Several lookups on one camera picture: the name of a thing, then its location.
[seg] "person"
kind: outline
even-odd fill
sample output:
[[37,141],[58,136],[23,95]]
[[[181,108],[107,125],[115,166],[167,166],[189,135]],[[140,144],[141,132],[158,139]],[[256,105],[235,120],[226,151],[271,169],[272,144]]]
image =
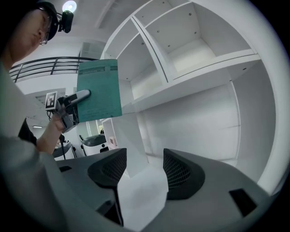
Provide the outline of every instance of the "person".
[[[58,29],[58,18],[57,12],[53,4],[49,2],[36,3],[35,6],[28,12],[22,21],[19,23],[14,33],[12,34],[10,40],[8,41],[4,51],[1,55],[1,81],[6,82],[6,86],[15,92],[15,95],[21,96],[19,90],[15,89],[16,86],[13,83],[7,83],[11,80],[9,77],[9,70],[14,63],[25,58],[31,54],[40,44],[45,45],[49,40],[51,40]],[[7,122],[7,119],[1,120],[1,134],[3,135],[15,135],[11,130],[11,125]],[[18,121],[15,120],[13,127],[17,128]],[[64,129],[61,118],[57,115],[53,115],[49,124],[39,139],[33,135],[30,131],[26,119],[22,121],[22,126],[18,134],[19,138],[32,142],[38,151],[43,151],[52,154],[57,144],[57,141]]]

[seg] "ceiling light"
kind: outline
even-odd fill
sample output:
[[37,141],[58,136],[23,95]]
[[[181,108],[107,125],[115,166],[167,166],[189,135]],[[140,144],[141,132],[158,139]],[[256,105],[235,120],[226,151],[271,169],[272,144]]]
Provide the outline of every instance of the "ceiling light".
[[71,12],[74,12],[77,9],[77,4],[75,1],[67,1],[65,4],[63,4],[63,11],[69,10]]

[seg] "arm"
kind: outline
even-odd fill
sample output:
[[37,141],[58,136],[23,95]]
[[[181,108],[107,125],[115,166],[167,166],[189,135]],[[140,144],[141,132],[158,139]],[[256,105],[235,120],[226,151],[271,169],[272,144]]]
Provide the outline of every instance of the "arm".
[[61,118],[54,114],[49,121],[46,130],[36,141],[37,150],[52,154],[63,129],[64,127]]

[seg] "railing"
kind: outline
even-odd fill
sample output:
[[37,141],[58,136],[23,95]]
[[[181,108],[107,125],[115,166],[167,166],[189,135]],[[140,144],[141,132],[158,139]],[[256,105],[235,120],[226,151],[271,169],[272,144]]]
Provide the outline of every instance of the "railing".
[[79,64],[96,59],[85,57],[50,57],[13,66],[9,73],[14,82],[54,74],[78,73]]

